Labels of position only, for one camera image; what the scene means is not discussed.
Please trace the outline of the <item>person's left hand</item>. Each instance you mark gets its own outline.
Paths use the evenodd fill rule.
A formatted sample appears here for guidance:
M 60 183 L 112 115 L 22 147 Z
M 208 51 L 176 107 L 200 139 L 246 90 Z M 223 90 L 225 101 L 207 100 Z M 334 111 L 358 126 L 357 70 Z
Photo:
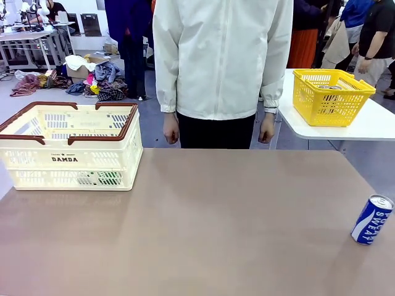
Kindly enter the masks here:
M 275 135 L 275 114 L 265 113 L 260 125 L 259 142 L 269 144 Z

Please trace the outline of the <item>person's right hand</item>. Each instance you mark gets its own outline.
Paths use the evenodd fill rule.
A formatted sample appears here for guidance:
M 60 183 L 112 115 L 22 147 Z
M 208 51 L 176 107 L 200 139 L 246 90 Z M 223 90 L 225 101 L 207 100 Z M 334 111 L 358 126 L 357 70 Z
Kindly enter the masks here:
M 168 144 L 172 145 L 178 142 L 179 125 L 175 112 L 164 114 L 163 134 Z

